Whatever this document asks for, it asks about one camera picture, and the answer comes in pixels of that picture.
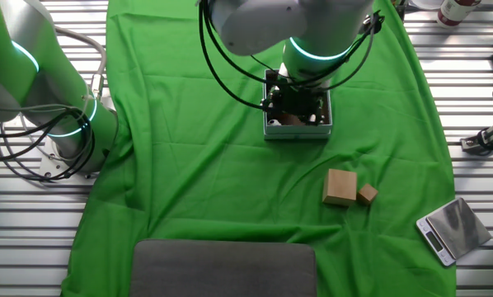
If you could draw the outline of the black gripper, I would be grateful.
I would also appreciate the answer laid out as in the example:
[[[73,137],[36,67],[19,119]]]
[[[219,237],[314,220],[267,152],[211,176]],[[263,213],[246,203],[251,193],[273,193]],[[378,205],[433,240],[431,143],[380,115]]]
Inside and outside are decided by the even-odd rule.
[[[273,85],[261,101],[262,110],[271,115],[289,114],[308,119],[309,125],[323,125],[323,94],[306,87]]]

